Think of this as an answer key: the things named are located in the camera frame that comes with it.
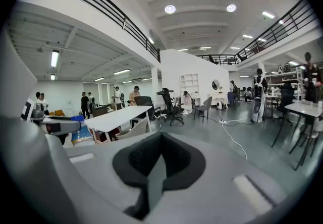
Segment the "grey shell chair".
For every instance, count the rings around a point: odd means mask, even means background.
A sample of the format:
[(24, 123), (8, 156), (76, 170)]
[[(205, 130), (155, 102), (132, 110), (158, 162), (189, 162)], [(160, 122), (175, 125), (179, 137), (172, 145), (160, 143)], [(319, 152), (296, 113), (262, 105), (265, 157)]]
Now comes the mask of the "grey shell chair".
[(146, 128), (147, 128), (147, 122), (148, 122), (147, 117), (145, 117), (144, 119), (141, 119), (138, 123), (134, 125), (134, 127), (130, 131), (119, 133), (116, 136), (117, 139), (122, 140), (122, 139), (127, 139), (134, 136), (145, 134)]

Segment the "white cubby shelf unit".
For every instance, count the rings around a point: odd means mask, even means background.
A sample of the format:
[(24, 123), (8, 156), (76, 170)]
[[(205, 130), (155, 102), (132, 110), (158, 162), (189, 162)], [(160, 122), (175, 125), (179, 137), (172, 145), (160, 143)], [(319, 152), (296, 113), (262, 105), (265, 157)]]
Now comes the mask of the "white cubby shelf unit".
[(191, 95), (192, 99), (195, 100), (196, 106), (201, 105), (198, 74), (191, 73), (181, 75), (180, 90), (182, 94), (184, 91), (187, 91)]

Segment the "white wheeled robot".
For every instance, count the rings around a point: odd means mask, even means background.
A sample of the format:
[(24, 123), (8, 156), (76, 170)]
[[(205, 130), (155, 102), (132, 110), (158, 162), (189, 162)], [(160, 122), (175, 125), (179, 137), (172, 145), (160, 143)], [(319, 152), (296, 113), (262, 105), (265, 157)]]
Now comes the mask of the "white wheeled robot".
[(268, 89), (264, 72), (261, 68), (257, 69), (257, 75), (254, 78), (253, 102), (250, 119), (253, 123), (261, 123), (264, 116), (265, 94)]

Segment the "brown wooden desk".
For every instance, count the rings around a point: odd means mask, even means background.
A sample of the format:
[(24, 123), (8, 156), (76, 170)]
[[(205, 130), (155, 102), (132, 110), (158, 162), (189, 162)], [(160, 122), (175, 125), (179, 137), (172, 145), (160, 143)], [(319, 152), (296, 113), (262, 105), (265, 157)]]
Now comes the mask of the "brown wooden desk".
[(92, 116), (98, 117), (98, 116), (102, 116), (108, 113), (108, 107), (107, 105), (103, 105), (103, 106), (98, 106), (98, 107), (93, 107), (92, 108)]

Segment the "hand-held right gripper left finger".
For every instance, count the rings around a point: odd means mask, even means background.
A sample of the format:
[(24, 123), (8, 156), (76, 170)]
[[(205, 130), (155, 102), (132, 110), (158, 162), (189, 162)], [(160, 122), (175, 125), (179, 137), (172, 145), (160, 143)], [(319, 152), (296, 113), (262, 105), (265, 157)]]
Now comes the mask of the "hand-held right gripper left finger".
[(149, 210), (148, 179), (131, 165), (118, 176), (102, 147), (68, 152), (35, 124), (0, 117), (0, 161), (14, 190), (47, 223), (164, 224)]

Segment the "plastic bottle with blue cap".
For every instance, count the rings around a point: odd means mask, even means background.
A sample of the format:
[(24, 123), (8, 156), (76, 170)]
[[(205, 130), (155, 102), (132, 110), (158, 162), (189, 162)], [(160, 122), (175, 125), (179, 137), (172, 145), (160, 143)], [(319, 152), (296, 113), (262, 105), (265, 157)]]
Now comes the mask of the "plastic bottle with blue cap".
[(82, 115), (72, 116), (72, 121), (78, 121), (80, 123), (80, 129), (72, 132), (71, 142), (74, 147), (94, 145), (94, 137), (90, 133), (87, 125), (84, 123), (84, 117)]

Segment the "black high-back office chair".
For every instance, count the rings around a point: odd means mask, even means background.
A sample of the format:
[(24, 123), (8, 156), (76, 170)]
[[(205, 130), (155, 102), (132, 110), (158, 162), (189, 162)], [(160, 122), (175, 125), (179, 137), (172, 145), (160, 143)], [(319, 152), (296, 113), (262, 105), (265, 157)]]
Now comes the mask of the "black high-back office chair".
[(173, 90), (167, 88), (162, 88), (161, 91), (157, 92), (157, 95), (161, 95), (165, 103), (164, 122), (170, 121), (170, 126), (172, 126), (174, 121), (178, 121), (183, 125), (183, 103), (181, 103), (181, 99), (176, 103), (176, 101), (171, 98), (171, 92), (173, 92)]

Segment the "white table with black legs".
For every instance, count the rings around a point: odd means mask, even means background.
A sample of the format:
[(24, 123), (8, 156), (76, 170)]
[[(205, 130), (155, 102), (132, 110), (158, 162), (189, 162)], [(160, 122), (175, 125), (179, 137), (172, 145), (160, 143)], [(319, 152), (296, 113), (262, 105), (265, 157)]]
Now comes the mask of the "white table with black legs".
[(294, 167), (294, 171), (296, 171), (300, 166), (303, 166), (306, 156), (309, 152), (310, 146), (317, 144), (317, 139), (319, 137), (319, 134), (317, 136), (314, 135), (314, 125), (317, 119), (319, 119), (320, 117), (323, 117), (323, 106), (319, 106), (318, 104), (313, 104), (312, 102), (303, 103), (302, 101), (297, 101), (292, 104), (284, 106), (284, 109), (285, 109), (285, 114), (283, 116), (283, 120), (279, 128), (279, 131), (271, 145), (271, 148), (273, 148), (275, 143), (277, 142), (289, 113), (293, 113), (298, 116), (298, 120), (296, 122), (293, 134), (295, 134), (297, 127), (300, 124), (301, 118), (304, 118), (305, 127), (303, 131), (300, 132), (296, 143), (289, 151), (289, 154), (291, 154), (296, 148), (296, 146), (298, 145), (298, 143), (300, 142), (301, 138), (304, 137), (303, 144), (305, 146), (297, 165)]

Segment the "white vanity with round mirror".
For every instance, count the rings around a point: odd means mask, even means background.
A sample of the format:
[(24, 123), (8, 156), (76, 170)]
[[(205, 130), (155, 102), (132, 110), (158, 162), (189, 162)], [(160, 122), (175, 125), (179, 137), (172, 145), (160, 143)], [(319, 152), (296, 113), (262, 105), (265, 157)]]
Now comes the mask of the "white vanity with round mirror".
[(227, 101), (227, 91), (225, 90), (225, 88), (220, 84), (219, 80), (214, 79), (211, 82), (210, 85), (210, 91), (208, 96), (212, 97), (212, 103), (211, 105), (216, 106), (216, 103), (218, 101), (222, 101), (224, 104), (227, 105), (228, 107), (228, 101)]

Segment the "black mesh cantilever chair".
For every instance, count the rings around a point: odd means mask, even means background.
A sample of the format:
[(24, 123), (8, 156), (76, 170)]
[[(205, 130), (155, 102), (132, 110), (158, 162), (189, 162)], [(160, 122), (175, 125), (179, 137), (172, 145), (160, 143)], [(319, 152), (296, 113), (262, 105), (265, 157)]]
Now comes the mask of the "black mesh cantilever chair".
[(149, 96), (137, 96), (134, 98), (137, 106), (151, 106), (151, 108), (147, 111), (149, 119), (154, 121), (155, 119), (160, 118), (160, 107), (155, 107), (151, 97)]

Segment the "grey chair with blue seat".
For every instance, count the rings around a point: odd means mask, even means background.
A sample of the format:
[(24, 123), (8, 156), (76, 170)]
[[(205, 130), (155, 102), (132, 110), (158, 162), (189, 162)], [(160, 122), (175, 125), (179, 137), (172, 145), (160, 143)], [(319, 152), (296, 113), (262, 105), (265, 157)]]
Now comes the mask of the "grey chair with blue seat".
[(203, 105), (197, 106), (194, 109), (194, 119), (196, 117), (202, 117), (202, 122), (206, 118), (208, 120), (209, 109), (211, 108), (212, 97), (210, 96), (206, 101), (204, 101)]

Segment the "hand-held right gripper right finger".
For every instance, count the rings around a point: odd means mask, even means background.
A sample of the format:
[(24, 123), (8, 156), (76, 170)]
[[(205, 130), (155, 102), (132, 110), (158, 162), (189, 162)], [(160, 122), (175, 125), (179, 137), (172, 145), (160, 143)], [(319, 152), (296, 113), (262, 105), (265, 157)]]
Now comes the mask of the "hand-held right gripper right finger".
[(287, 197), (272, 177), (238, 154), (183, 135), (172, 136), (197, 148), (206, 167), (189, 188), (165, 191), (145, 223), (247, 224)]

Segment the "white shelving rack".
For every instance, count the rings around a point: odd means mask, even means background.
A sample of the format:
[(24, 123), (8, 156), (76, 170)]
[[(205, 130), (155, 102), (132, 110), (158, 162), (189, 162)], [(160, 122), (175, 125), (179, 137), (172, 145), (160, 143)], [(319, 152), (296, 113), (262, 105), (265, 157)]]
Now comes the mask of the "white shelving rack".
[(268, 84), (267, 99), (278, 105), (281, 101), (281, 91), (283, 87), (291, 86), (294, 90), (293, 99), (303, 100), (303, 70), (300, 67), (295, 67), (293, 71), (284, 73), (271, 73), (266, 77)]

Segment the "long white table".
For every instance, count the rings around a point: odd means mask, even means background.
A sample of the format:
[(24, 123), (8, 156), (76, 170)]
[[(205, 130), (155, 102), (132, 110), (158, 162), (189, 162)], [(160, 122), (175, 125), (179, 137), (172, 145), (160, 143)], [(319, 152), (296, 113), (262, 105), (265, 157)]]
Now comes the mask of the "long white table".
[[(148, 118), (148, 110), (151, 108), (152, 106), (130, 106), (121, 110), (116, 110), (111, 113), (85, 120), (84, 123), (87, 125), (88, 129), (92, 130), (94, 142), (96, 144), (110, 143), (110, 131), (121, 126), (125, 122), (131, 121), (142, 113), (145, 113), (146, 117)], [(99, 141), (99, 136), (96, 134), (97, 131), (105, 133), (106, 141)]]

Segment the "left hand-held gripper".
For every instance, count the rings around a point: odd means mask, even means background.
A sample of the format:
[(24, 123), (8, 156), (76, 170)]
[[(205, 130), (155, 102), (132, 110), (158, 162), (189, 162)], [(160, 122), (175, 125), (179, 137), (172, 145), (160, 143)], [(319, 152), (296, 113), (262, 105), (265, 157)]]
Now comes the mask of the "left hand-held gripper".
[(42, 109), (42, 103), (36, 103), (28, 98), (20, 118), (40, 126), (46, 134), (57, 136), (62, 145), (69, 133), (76, 132), (81, 128), (79, 121), (72, 121), (70, 117), (65, 116), (47, 116)]

